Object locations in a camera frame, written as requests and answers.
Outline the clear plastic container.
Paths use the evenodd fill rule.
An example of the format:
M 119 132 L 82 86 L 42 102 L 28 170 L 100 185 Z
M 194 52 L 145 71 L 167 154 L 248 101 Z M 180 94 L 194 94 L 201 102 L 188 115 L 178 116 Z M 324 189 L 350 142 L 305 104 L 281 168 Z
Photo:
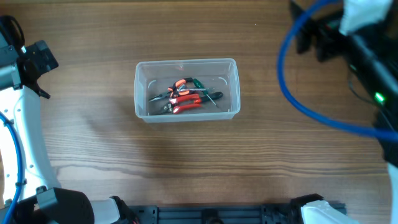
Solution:
M 222 92 L 223 97 L 215 100 L 219 108 L 208 101 L 201 103 L 200 108 L 179 114 L 156 114 L 171 98 L 151 102 L 149 99 L 166 92 L 176 81 L 188 77 L 196 78 L 205 88 L 214 88 L 209 94 Z M 196 87 L 192 82 L 182 88 Z M 140 62 L 136 66 L 134 102 L 137 117 L 147 123 L 231 119 L 241 109 L 236 61 L 232 58 L 212 58 Z

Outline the black red handle screwdriver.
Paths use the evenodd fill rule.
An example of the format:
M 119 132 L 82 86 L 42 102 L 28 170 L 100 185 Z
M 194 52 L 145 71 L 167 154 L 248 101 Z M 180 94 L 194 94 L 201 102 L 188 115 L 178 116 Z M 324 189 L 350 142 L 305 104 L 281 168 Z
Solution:
M 199 100 L 201 103 L 207 102 L 207 101 L 215 101 L 223 97 L 222 92 L 214 92 L 210 93 L 209 95 L 201 97 Z

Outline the green handle screwdriver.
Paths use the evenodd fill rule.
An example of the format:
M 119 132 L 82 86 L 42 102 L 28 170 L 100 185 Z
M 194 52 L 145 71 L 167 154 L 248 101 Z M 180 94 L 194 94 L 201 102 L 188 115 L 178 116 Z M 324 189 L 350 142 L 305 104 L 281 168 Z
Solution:
M 204 97 L 200 98 L 202 103 L 210 101 L 217 108 L 219 108 L 219 106 L 215 103 L 215 100 L 217 100 L 223 96 L 222 92 L 214 92 L 214 93 L 209 94 L 208 90 L 204 87 L 204 85 L 196 78 L 193 79 L 193 84 L 195 85 L 196 89 L 201 89 L 201 92 L 204 95 Z

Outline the red black handle pliers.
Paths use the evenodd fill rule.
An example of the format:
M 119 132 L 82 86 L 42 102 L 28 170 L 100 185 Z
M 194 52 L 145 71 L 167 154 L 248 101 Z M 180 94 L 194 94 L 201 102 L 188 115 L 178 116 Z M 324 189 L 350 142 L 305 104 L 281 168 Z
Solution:
M 191 90 L 186 90 L 186 89 L 182 88 L 183 85 L 185 85 L 187 83 L 192 83 L 192 82 L 193 82 L 192 77 L 183 78 L 181 80 L 178 80 L 172 86 L 168 87 L 166 92 L 160 93 L 160 94 L 150 98 L 149 102 L 162 100 L 165 98 L 178 98 L 180 96 L 192 94 L 193 92 Z

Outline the red handle pruning shears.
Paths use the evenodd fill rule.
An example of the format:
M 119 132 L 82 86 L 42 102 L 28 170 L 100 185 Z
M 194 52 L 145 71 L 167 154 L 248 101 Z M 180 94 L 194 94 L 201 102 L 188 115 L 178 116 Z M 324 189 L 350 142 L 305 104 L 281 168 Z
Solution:
M 183 111 L 200 108 L 202 99 L 199 94 L 191 94 L 171 98 L 156 114 L 179 114 Z

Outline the silver open-end wrench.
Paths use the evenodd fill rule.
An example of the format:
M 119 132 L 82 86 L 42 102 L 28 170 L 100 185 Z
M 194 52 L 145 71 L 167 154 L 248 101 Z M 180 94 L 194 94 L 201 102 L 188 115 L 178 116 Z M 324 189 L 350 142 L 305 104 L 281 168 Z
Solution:
M 177 89 L 178 92 L 183 92 L 183 91 L 201 91 L 201 92 L 207 91 L 207 92 L 210 92 L 210 91 L 214 91 L 214 90 L 215 90 L 214 88 L 185 88 L 185 89 Z

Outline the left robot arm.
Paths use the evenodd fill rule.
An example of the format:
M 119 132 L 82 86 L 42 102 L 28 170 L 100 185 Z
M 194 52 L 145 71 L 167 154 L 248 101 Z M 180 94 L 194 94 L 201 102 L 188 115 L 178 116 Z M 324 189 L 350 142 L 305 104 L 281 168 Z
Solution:
M 1 223 L 116 223 L 116 198 L 91 201 L 61 187 L 49 161 L 37 80 L 58 67 L 45 41 L 25 46 L 18 21 L 1 16 L 1 160 L 5 207 Z

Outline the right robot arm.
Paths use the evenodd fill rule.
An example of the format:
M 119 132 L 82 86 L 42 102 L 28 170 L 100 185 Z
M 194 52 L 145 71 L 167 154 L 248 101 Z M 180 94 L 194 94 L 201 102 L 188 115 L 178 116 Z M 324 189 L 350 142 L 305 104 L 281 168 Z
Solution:
M 285 98 L 306 116 L 332 128 L 376 138 L 383 150 L 391 181 L 391 223 L 397 223 L 397 39 L 385 32 L 392 25 L 393 1 L 344 1 L 340 11 L 319 19 L 312 14 L 329 4 L 316 1 L 302 9 L 289 2 L 293 26 L 280 48 L 277 75 Z M 371 128 L 344 123 L 318 114 L 297 101 L 284 80 L 284 59 L 292 39 L 302 54 L 315 46 L 321 62 L 343 56 L 378 108 Z

